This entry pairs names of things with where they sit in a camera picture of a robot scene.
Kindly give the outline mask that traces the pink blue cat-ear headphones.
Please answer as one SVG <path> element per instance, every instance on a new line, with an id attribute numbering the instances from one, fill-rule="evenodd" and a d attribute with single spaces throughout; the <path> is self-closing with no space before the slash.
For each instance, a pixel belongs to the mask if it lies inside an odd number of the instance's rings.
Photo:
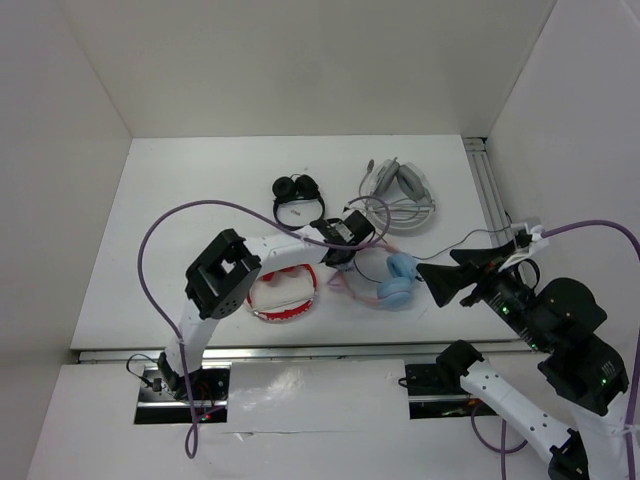
<path id="1" fill-rule="evenodd" d="M 377 285 L 375 297 L 360 294 L 352 289 L 342 271 L 337 271 L 332 275 L 327 286 L 335 292 L 341 292 L 352 300 L 372 308 L 403 309 L 413 298 L 413 284 L 418 277 L 417 262 L 413 257 L 394 246 L 383 244 L 379 246 L 379 249 L 388 254 L 386 267 L 390 278 Z"/>

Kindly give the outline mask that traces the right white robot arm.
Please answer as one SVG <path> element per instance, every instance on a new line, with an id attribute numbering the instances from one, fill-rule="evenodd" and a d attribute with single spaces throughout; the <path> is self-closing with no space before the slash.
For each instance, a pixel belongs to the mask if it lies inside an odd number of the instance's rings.
<path id="1" fill-rule="evenodd" d="M 508 245 L 454 250 L 454 265 L 420 263 L 417 272 L 438 306 L 469 288 L 462 306 L 486 304 L 528 347 L 545 354 L 538 369 L 575 424 L 540 409 L 464 340 L 437 357 L 438 384 L 485 403 L 533 448 L 552 479 L 638 478 L 639 445 L 628 429 L 633 385 L 620 354 L 596 334 L 606 312 L 584 284 L 570 278 L 556 278 L 535 292 L 510 273 L 516 264 L 511 251 Z"/>

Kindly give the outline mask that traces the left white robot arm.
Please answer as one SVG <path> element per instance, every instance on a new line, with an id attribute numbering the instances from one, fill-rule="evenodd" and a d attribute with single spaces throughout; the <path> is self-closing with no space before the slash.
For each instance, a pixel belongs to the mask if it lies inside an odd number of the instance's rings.
<path id="1" fill-rule="evenodd" d="M 187 306 L 177 325 L 179 336 L 158 361 L 163 389 L 176 399 L 193 394 L 218 322 L 243 306 L 260 277 L 302 265 L 342 266 L 374 233 L 358 211 L 270 236 L 244 238 L 233 229 L 219 233 L 186 270 Z"/>

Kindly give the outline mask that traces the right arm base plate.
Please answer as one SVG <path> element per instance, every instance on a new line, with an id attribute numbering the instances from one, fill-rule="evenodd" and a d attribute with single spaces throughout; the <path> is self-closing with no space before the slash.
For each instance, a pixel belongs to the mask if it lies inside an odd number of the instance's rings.
<path id="1" fill-rule="evenodd" d="M 406 364 L 398 384 L 407 392 L 412 420 L 496 416 L 477 397 L 460 387 L 447 387 L 435 364 Z"/>

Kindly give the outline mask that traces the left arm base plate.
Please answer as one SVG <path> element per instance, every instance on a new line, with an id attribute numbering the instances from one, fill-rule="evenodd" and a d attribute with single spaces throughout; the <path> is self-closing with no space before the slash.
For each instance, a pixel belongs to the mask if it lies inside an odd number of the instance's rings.
<path id="1" fill-rule="evenodd" d="M 195 413 L 201 424 L 227 422 L 231 366 L 205 365 L 192 384 Z M 183 387 L 172 390 L 159 369 L 150 364 L 137 374 L 140 388 L 137 395 L 134 423 L 136 425 L 190 424 L 188 394 Z"/>

